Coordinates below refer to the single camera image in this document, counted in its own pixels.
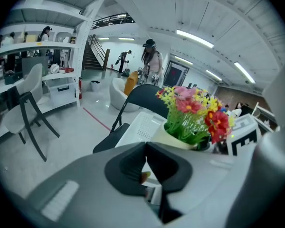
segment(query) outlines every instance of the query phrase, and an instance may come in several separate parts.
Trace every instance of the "orange cushion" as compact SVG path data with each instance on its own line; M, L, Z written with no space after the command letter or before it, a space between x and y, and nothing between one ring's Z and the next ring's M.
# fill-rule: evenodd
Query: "orange cushion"
M124 93L128 96L131 91L134 89L136 83L138 81L138 74L137 72L132 72L129 77L127 78L127 82L124 85Z

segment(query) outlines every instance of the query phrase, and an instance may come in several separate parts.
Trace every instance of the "trash can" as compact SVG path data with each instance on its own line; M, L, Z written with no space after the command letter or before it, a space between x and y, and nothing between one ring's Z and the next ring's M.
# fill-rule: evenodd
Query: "trash can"
M100 89L100 82L98 81L91 81L91 90L92 92L99 92Z

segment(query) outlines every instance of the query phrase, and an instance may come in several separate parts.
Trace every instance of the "white flower pot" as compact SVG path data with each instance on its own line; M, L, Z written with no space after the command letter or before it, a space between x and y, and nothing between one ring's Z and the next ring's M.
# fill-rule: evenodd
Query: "white flower pot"
M191 145L191 144L182 142L179 139L168 134L166 130L164 129L165 124L166 122L162 123L160 127L157 129L154 136L151 138L152 142L163 143L163 144L170 145L170 146L184 149L184 150L195 150L197 148L197 144Z

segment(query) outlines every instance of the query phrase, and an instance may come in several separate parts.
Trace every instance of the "white floor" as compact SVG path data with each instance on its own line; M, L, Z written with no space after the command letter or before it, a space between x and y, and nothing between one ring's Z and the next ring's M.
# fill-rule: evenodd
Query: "white floor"
M111 70L104 73L94 70L83 72L81 106L71 104L46 114L50 124L59 132L60 138L41 121L41 127L32 126L36 141L47 156L47 162L43 162L27 133L25 145L18 135L9 133L1 137L2 184L25 198L44 179L74 160L92 154L93 148L109 134L109 130L90 114L111 129L119 113L119 110L110 105L109 84L114 77L120 76ZM91 80L101 82L99 93L87 91ZM130 124L139 111L123 113L123 122Z

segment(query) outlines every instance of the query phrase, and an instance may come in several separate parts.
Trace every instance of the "fluorescent light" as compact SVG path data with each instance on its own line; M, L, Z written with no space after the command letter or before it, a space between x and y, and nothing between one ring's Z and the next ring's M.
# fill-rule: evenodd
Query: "fluorescent light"
M253 78L249 75L249 73L238 63L235 62L234 65L241 70L241 72L246 76L246 78L253 84L255 84L256 82L253 80Z
M181 36L188 37L188 38L193 39L193 40L196 40L196 41L198 41L199 43L204 44L205 46L210 47L210 48L213 48L213 46L214 46L213 44L211 44L210 42L207 42L207 41L203 40L202 38L199 38L199 37L194 36L194 35L192 35L192 34L186 33L186 32L181 31L181 30L179 30L179 29L176 31L176 34L181 35Z
M180 57L177 57L177 56L174 56L176 59L178 59L178 60L180 60L180 61L184 61L184 62L186 62L186 63L189 63L190 65L192 65L193 63L191 63L191 62L189 62L189 61L187 61L187 60L185 60L185 59L182 59L182 58L180 58Z
M206 72L211 74L213 77L217 78L219 81L222 81L222 79L220 77L216 76L214 73L212 73L212 72L210 72L208 70L206 70Z
M134 38L118 38L120 40L135 40Z

